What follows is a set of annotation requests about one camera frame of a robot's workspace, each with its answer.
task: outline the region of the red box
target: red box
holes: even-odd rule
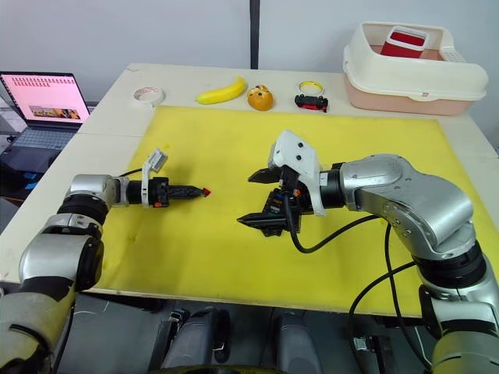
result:
[[[392,57],[419,58],[428,42],[424,31],[394,26],[384,42],[381,54]]]

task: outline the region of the white tape roll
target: white tape roll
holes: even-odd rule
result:
[[[154,108],[165,99],[165,92],[159,87],[143,87],[133,93],[133,98],[141,104]]]

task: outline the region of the tape roll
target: tape roll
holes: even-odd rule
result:
[[[165,92],[159,87],[143,87],[133,93],[133,99],[154,108],[165,99]]]
[[[318,82],[305,80],[299,83],[298,91],[306,96],[320,96],[324,93],[324,87],[322,87],[322,84]]]

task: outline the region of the laptop keyboard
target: laptop keyboard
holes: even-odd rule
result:
[[[61,150],[73,137],[73,132],[26,129],[14,142],[14,146]]]

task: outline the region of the white lid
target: white lid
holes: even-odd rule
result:
[[[454,49],[450,33],[441,27],[403,26],[428,33],[428,48],[438,48],[447,61],[379,55],[370,47],[383,45],[394,23],[362,23],[343,54],[343,70],[350,83],[370,94],[406,96],[416,101],[477,101],[486,94],[488,75],[466,63]]]

